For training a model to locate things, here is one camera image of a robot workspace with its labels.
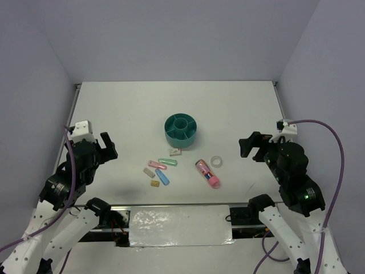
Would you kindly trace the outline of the pink translucent highlighter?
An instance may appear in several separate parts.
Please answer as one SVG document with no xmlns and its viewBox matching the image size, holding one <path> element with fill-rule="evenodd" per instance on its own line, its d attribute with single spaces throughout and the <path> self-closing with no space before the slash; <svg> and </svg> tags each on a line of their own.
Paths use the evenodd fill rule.
<svg viewBox="0 0 365 274">
<path fill-rule="evenodd" d="M 153 161 L 153 160 L 150 160 L 148 162 L 148 166 L 152 167 L 152 168 L 155 168 L 155 169 L 161 169 L 161 170 L 166 170 L 167 169 L 166 165 L 164 165 L 162 163 L 159 163 L 159 162 L 156 162 L 156 161 Z"/>
</svg>

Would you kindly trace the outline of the grey white eraser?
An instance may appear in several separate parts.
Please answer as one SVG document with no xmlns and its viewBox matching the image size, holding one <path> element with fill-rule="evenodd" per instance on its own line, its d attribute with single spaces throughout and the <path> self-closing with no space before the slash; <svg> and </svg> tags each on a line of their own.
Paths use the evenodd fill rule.
<svg viewBox="0 0 365 274">
<path fill-rule="evenodd" d="M 150 178 L 154 178 L 155 174 L 148 168 L 143 169 L 143 172 L 148 175 Z"/>
</svg>

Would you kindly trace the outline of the pink capped crayon tube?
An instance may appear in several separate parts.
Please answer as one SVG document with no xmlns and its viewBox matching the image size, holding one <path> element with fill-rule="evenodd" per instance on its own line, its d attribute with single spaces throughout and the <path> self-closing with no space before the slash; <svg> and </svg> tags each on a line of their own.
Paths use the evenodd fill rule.
<svg viewBox="0 0 365 274">
<path fill-rule="evenodd" d="M 217 189 L 220 187 L 219 178 L 211 171 L 211 169 L 204 160 L 198 160 L 195 163 L 195 167 L 212 188 Z"/>
</svg>

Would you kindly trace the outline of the small tan eraser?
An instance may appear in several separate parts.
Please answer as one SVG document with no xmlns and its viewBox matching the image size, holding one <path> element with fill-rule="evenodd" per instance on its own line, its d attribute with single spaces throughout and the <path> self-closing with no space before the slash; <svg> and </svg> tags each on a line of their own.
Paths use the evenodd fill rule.
<svg viewBox="0 0 365 274">
<path fill-rule="evenodd" d="M 160 185 L 160 182 L 159 181 L 157 181 L 157 180 L 152 180 L 151 181 L 151 186 L 153 186 L 153 187 L 159 187 L 159 185 Z"/>
</svg>

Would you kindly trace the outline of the blue translucent highlighter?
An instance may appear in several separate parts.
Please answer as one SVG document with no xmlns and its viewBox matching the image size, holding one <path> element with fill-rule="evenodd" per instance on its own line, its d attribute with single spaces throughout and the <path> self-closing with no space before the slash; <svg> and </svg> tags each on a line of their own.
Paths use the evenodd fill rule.
<svg viewBox="0 0 365 274">
<path fill-rule="evenodd" d="M 169 179 L 165 176 L 161 169 L 155 169 L 155 173 L 159 177 L 163 185 L 167 186 L 170 183 Z"/>
</svg>

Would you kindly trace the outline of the green translucent highlighter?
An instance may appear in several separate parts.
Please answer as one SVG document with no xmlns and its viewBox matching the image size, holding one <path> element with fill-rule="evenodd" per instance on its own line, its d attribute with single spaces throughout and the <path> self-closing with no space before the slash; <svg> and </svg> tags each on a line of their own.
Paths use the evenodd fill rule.
<svg viewBox="0 0 365 274">
<path fill-rule="evenodd" d="M 177 160 L 174 159 L 159 158 L 158 162 L 168 166 L 177 166 Z"/>
</svg>

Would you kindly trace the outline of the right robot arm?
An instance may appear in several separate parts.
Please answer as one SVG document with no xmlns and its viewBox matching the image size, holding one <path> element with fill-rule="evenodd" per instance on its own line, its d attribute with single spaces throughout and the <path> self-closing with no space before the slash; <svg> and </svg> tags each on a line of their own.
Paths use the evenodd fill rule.
<svg viewBox="0 0 365 274">
<path fill-rule="evenodd" d="M 298 236 L 267 194 L 251 198 L 248 217 L 264 224 L 286 252 L 294 273 L 347 273 L 336 250 L 334 238 L 325 225 L 325 200 L 319 186 L 307 174 L 309 160 L 304 149 L 284 137 L 273 141 L 271 135 L 254 131 L 240 139 L 240 155 L 265 163 L 279 184 L 279 194 L 301 233 Z"/>
</svg>

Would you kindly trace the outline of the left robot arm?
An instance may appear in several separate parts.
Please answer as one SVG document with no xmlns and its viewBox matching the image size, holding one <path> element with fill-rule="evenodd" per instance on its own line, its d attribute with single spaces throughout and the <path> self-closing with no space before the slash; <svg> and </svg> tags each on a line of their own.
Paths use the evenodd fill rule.
<svg viewBox="0 0 365 274">
<path fill-rule="evenodd" d="M 111 224 L 119 227 L 124 223 L 123 216 L 112 210 L 107 202 L 92 198 L 69 225 L 57 231 L 77 199 L 94 181 L 99 166 L 118 157 L 107 132 L 100 134 L 104 148 L 93 136 L 83 134 L 77 140 L 75 131 L 65 131 L 64 136 L 66 161 L 46 180 L 39 195 L 39 205 L 22 238 L 1 248 L 2 251 L 13 249 L 1 263 L 1 273 L 52 273 L 90 230 Z"/>
</svg>

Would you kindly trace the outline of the clear tape roll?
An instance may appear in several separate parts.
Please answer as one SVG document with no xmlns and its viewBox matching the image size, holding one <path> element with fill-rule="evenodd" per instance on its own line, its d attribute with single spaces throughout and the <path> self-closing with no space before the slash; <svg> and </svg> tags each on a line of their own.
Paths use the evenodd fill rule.
<svg viewBox="0 0 365 274">
<path fill-rule="evenodd" d="M 223 160 L 220 156 L 215 155 L 210 159 L 210 164 L 214 168 L 220 168 L 223 164 Z"/>
</svg>

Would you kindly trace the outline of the teal round desk organizer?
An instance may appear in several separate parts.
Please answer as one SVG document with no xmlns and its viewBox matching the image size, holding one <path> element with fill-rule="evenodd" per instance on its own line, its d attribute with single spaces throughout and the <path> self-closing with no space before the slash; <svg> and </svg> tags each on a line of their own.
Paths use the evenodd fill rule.
<svg viewBox="0 0 365 274">
<path fill-rule="evenodd" d="M 191 146 L 197 135 L 197 123 L 188 114 L 174 114 L 164 124 L 165 138 L 173 148 Z"/>
</svg>

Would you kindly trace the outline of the silver foil tape sheet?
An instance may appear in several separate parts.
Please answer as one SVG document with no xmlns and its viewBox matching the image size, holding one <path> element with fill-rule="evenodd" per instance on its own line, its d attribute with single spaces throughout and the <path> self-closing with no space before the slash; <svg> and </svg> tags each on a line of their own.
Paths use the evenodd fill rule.
<svg viewBox="0 0 365 274">
<path fill-rule="evenodd" d="M 129 222 L 131 247 L 214 246 L 234 243 L 224 206 L 200 209 L 133 209 Z"/>
</svg>

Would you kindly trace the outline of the metal front rail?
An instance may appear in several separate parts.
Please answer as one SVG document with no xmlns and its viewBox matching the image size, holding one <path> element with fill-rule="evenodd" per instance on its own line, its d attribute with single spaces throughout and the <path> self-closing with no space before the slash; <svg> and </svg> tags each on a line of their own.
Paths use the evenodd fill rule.
<svg viewBox="0 0 365 274">
<path fill-rule="evenodd" d="M 202 207 L 218 207 L 224 206 L 225 220 L 231 224 L 232 230 L 242 229 L 263 229 L 264 224 L 258 219 L 253 217 L 253 214 L 248 209 L 248 203 L 233 203 L 233 204 L 158 204 L 158 205 L 112 205 L 111 210 L 116 211 L 119 215 L 123 216 L 124 225 L 122 229 L 127 231 L 129 229 L 129 222 L 131 221 L 131 211 L 133 209 L 171 209 L 171 208 L 187 208 L 192 207 L 194 209 Z"/>
</svg>

